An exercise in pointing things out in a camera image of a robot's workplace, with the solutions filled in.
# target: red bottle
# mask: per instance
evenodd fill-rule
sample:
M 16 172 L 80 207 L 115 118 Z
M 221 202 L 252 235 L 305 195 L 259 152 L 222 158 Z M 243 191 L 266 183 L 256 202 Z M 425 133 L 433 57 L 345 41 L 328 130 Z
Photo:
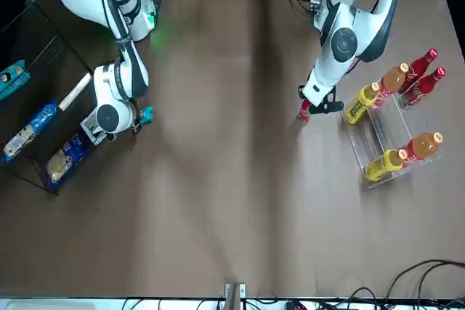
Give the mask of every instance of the red bottle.
M 403 109 L 408 109 L 419 103 L 426 95 L 433 91 L 434 85 L 436 85 L 444 76 L 445 69 L 443 67 L 439 67 L 433 72 L 433 74 L 421 78 L 400 97 L 400 106 Z
M 427 54 L 423 57 L 418 58 L 415 62 L 410 65 L 410 69 L 405 76 L 405 82 L 399 89 L 399 94 L 403 94 L 412 86 L 428 69 L 429 63 L 433 62 L 437 57 L 437 51 L 430 49 Z
M 302 106 L 300 107 L 299 114 L 297 115 L 297 120 L 300 123 L 301 126 L 305 126 L 308 124 L 308 121 L 310 119 L 310 103 L 307 99 L 304 99 L 302 101 Z

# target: teal package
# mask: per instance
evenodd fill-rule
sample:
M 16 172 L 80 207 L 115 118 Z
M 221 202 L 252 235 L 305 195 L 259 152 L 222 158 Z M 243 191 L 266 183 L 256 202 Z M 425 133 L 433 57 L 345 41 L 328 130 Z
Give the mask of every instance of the teal package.
M 2 100 L 18 90 L 31 76 L 25 71 L 25 61 L 19 60 L 1 71 L 0 77 L 0 100 Z

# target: teal object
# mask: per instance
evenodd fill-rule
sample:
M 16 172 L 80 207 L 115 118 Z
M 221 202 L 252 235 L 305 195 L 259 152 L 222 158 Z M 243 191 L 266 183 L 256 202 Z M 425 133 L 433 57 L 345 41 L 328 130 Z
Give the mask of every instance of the teal object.
M 0 100 L 7 98 L 31 77 L 25 71 L 25 61 L 19 60 L 0 73 Z
M 153 107 L 145 107 L 140 111 L 140 123 L 149 123 L 153 120 Z

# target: bottle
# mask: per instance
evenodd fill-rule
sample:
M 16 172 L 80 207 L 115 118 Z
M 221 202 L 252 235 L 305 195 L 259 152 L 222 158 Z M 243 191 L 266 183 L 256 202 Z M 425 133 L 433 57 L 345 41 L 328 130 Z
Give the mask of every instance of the bottle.
M 403 109 L 408 109 L 418 104 L 426 95 L 430 94 L 434 86 L 439 80 L 444 78 L 445 69 L 439 67 L 433 74 L 424 76 L 419 81 L 415 82 L 402 96 L 399 98 L 399 105 Z
M 344 117 L 348 123 L 353 125 L 360 119 L 366 108 L 376 101 L 378 90 L 378 83 L 372 83 L 360 90 L 355 99 L 349 103 L 349 106 L 344 111 Z
M 297 115 L 297 121 L 300 123 L 301 126 L 305 126 L 308 124 L 308 121 L 310 119 L 310 101 L 308 99 L 304 99 L 302 101 L 302 106 L 300 107 L 299 114 Z
M 415 161 L 423 160 L 435 154 L 442 141 L 443 137 L 439 132 L 435 132 L 434 134 L 425 132 L 411 139 L 404 147 L 407 151 L 407 159 L 404 161 L 404 166 L 409 166 Z
M 365 177 L 368 181 L 378 181 L 383 175 L 402 169 L 406 158 L 404 149 L 387 150 L 379 159 L 365 166 Z
M 429 63 L 433 62 L 436 57 L 437 51 L 435 49 L 430 49 L 427 54 L 413 62 L 405 76 L 404 84 L 399 89 L 399 93 L 403 94 L 410 86 L 420 79 L 423 74 L 425 74 L 426 69 L 428 69 Z
M 405 74 L 408 72 L 408 65 L 402 63 L 399 67 L 391 68 L 381 79 L 379 92 L 373 108 L 379 108 L 384 104 L 388 96 L 394 94 L 405 81 Z

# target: orange bottle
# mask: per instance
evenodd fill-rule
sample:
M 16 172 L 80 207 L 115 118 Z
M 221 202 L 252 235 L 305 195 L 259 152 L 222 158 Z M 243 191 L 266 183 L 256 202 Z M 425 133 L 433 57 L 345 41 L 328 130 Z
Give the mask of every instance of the orange bottle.
M 384 104 L 388 96 L 397 92 L 404 84 L 405 74 L 408 72 L 408 65 L 403 63 L 399 67 L 392 67 L 381 79 L 379 92 L 373 108 L 379 108 Z
M 443 141 L 442 134 L 425 132 L 409 141 L 404 147 L 407 150 L 407 159 L 404 166 L 409 166 L 412 162 L 420 161 L 436 153 L 439 144 Z

